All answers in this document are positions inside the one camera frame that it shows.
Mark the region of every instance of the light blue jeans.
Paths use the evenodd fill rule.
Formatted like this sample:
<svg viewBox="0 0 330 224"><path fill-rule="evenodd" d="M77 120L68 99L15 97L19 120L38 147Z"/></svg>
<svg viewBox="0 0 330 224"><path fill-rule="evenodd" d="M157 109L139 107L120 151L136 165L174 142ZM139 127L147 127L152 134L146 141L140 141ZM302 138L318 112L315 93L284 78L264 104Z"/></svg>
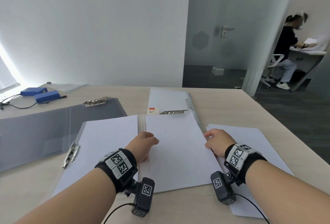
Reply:
<svg viewBox="0 0 330 224"><path fill-rule="evenodd" d="M297 65L294 62L286 59L283 62L278 63L278 65L274 68L271 77L278 80L280 79L281 82L289 82L296 68Z"/></svg>

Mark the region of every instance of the metal clip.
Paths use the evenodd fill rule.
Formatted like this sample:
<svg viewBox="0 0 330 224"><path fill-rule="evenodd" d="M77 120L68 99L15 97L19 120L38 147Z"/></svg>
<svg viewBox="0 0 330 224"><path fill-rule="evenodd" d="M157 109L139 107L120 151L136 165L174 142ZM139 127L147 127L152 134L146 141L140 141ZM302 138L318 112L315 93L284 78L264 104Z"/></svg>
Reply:
<svg viewBox="0 0 330 224"><path fill-rule="evenodd" d="M183 110L164 111L164 112L159 113L159 114L183 114L184 112L188 112L188 110L183 109Z"/></svg>
<svg viewBox="0 0 330 224"><path fill-rule="evenodd" d="M106 100L111 98L111 96L105 96L99 99L93 99L93 100L89 100L83 103L83 105L85 105L86 107L91 107L91 106L95 106L95 105L100 105L100 104L104 104L106 103Z"/></svg>
<svg viewBox="0 0 330 224"><path fill-rule="evenodd" d="M77 157L78 151L80 149L81 145L78 143L73 142L68 150L68 153L66 154L66 157L64 159L64 162L62 164L62 168L66 168L69 163L74 163L75 159Z"/></svg>

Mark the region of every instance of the white desk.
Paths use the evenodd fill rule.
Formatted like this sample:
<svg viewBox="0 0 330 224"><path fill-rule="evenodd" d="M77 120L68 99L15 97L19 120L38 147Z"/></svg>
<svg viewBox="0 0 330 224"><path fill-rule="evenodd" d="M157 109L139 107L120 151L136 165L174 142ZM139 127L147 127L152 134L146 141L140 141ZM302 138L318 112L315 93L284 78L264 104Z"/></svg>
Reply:
<svg viewBox="0 0 330 224"><path fill-rule="evenodd" d="M242 90L171 89L191 94L202 126L214 123L259 128L295 176L330 193L330 166ZM6 108L0 112L0 117L68 107L103 96L117 97L128 115L145 114L149 92L149 87L87 86L49 105L36 105L30 109ZM64 157L65 154L54 156L0 173L1 224L13 223L52 195L63 172ZM133 199L133 195L127 198L120 194L112 209ZM264 224L265 220L233 216L229 207L217 200L212 185L205 185L155 194L151 211L145 218L133 216L130 207L124 207L111 216L109 223Z"/></svg>
<svg viewBox="0 0 330 224"><path fill-rule="evenodd" d="M293 86L291 87L290 91L294 92L297 88L307 79L308 75L316 69L316 67L319 65L319 63L322 61L324 55L326 54L325 51L306 51L304 49L298 49L298 48L290 48L291 51L303 53L304 55L309 56L315 56L315 62L311 66L311 68L306 72L306 74Z"/></svg>

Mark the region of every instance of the door handle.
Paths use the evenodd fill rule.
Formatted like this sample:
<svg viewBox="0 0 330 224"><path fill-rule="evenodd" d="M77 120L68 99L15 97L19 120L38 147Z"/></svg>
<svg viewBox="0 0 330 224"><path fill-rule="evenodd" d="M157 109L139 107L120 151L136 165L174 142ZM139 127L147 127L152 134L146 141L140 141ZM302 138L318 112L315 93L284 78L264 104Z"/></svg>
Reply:
<svg viewBox="0 0 330 224"><path fill-rule="evenodd" d="M235 30L235 28L229 28L228 25L224 25L224 26L222 27L222 32L221 32L221 37L222 37L222 38L226 37L227 30Z"/></svg>

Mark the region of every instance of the blue box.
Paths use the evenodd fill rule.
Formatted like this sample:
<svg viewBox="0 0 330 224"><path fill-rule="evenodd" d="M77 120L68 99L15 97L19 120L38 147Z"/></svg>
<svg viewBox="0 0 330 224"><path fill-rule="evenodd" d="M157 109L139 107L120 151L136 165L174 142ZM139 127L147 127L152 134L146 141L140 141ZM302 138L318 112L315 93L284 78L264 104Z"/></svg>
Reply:
<svg viewBox="0 0 330 224"><path fill-rule="evenodd" d="M42 94L34 96L37 103L48 102L48 101L51 101L51 100L54 100L54 99L58 99L60 97L61 97L60 93L57 90L49 91L49 92L42 93Z"/></svg>
<svg viewBox="0 0 330 224"><path fill-rule="evenodd" d="M34 96L48 92L47 88L27 88L21 91L22 96Z"/></svg>

